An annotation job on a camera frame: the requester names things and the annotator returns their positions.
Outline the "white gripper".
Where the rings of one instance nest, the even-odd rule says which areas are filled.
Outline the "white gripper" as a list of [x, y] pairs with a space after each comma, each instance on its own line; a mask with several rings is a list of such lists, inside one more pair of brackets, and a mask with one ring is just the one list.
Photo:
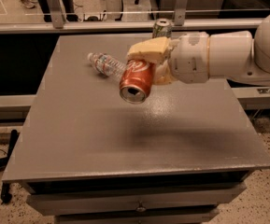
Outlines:
[[[170, 38], [162, 36], [136, 43], [128, 50], [127, 59], [162, 63], [168, 57], [170, 41]], [[169, 64], [165, 61], [156, 66], [153, 83], [167, 85], [176, 79], [187, 84], [207, 82], [208, 45], [209, 35], [205, 32], [180, 36], [171, 52]]]

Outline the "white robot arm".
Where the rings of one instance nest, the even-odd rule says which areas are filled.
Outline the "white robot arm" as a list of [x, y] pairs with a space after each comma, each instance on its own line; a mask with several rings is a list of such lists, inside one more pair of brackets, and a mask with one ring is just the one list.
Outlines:
[[270, 86], [270, 15], [254, 34], [188, 32], [176, 39], [152, 38], [132, 45], [127, 58], [157, 64], [155, 80], [160, 83], [171, 76], [187, 84], [226, 78]]

